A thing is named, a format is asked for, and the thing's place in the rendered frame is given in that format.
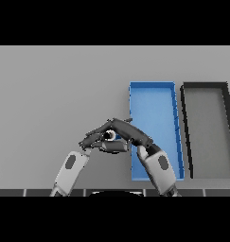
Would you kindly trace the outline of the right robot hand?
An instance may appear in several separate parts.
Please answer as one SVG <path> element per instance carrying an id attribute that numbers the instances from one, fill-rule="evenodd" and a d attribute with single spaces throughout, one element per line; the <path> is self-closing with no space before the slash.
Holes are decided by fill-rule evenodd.
<path id="1" fill-rule="evenodd" d="M 94 136 L 97 133 L 104 133 L 107 130 L 113 130 L 121 138 L 127 142 L 131 142 L 136 147 L 143 147 L 149 155 L 153 155 L 160 150 L 160 147 L 146 133 L 131 124 L 131 120 L 113 118 L 101 127 L 88 132 L 86 136 Z"/>

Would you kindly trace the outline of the dark grey bin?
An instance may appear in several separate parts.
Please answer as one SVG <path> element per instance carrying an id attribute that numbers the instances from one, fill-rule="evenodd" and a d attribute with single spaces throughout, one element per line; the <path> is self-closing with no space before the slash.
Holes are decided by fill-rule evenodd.
<path id="1" fill-rule="evenodd" d="M 227 82 L 184 82 L 180 88 L 191 179 L 230 179 Z"/>

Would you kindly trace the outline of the blue bin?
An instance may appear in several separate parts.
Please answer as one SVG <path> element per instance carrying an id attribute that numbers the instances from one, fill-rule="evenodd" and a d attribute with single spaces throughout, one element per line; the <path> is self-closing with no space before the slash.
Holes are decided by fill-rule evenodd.
<path id="1" fill-rule="evenodd" d="M 163 149 L 176 180 L 185 177 L 177 95 L 173 81 L 131 81 L 130 118 L 132 124 Z"/>

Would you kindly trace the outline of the blue pipe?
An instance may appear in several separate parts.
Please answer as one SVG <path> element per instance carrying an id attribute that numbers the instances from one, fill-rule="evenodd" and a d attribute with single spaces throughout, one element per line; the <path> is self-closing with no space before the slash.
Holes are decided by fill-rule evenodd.
<path id="1" fill-rule="evenodd" d="M 120 136 L 113 130 L 107 130 L 104 134 L 103 134 L 103 138 L 106 141 L 114 141 L 114 140 L 119 140 Z"/>

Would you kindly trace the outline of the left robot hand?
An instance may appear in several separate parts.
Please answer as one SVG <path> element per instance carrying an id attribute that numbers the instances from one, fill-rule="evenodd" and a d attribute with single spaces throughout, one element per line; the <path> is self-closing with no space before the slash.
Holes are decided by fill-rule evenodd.
<path id="1" fill-rule="evenodd" d="M 112 154 L 127 152 L 129 150 L 129 145 L 127 143 L 123 143 L 120 139 L 112 142 L 106 141 L 103 138 L 104 133 L 94 133 L 85 137 L 79 142 L 80 147 L 83 150 L 86 150 L 87 148 L 98 148 L 100 151 Z"/>

